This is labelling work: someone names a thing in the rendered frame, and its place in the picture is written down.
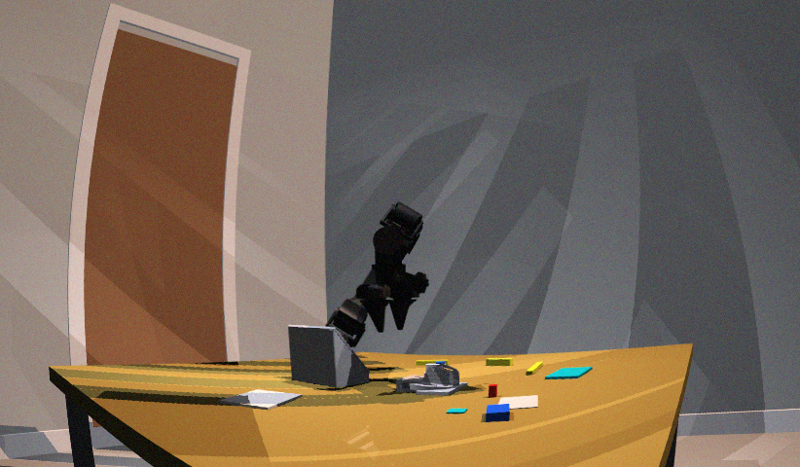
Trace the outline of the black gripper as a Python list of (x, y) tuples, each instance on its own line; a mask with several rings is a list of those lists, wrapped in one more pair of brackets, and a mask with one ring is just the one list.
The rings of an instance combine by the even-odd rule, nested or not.
[[(393, 288), (395, 270), (401, 266), (402, 259), (379, 259), (375, 260), (372, 269), (376, 270), (376, 283), (360, 284), (356, 289), (356, 299), (366, 299), (360, 301), (367, 309), (372, 321), (379, 333), (384, 332), (384, 311), (389, 304), (398, 330), (403, 330), (409, 307), (417, 301), (412, 298), (419, 298), (419, 293), (410, 288)], [(390, 298), (393, 300), (387, 300)]]

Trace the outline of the teal flat rectangular plate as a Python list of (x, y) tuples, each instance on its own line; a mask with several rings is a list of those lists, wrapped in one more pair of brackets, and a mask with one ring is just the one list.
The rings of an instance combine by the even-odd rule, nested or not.
[(566, 378), (580, 378), (586, 373), (590, 372), (593, 367), (581, 367), (581, 368), (561, 368), (556, 372), (551, 373), (550, 375), (546, 376), (545, 379), (566, 379)]

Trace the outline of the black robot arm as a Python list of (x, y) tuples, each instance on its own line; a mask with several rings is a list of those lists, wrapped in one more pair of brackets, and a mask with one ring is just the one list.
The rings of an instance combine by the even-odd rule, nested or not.
[[(388, 219), (388, 220), (387, 220)], [(410, 254), (418, 241), (420, 232), (423, 228), (422, 215), (414, 209), (398, 201), (392, 204), (380, 224), (382, 228), (376, 231), (373, 244), (375, 247), (375, 260), (379, 259), (404, 259), (406, 254)], [(429, 285), (426, 274), (418, 272), (416, 275), (407, 273), (405, 267), (401, 266), (395, 270), (393, 288), (410, 288), (418, 293), (425, 293)], [(371, 269), (362, 284), (376, 283), (376, 270)], [(366, 299), (345, 299), (340, 308), (336, 308), (332, 317), (326, 323), (326, 327), (338, 327), (342, 331), (337, 331), (343, 336), (350, 347), (356, 347), (365, 332), (365, 320), (368, 311), (360, 301)], [(332, 321), (333, 325), (331, 325)], [(349, 337), (350, 335), (351, 337)], [(356, 338), (352, 338), (353, 336)]]

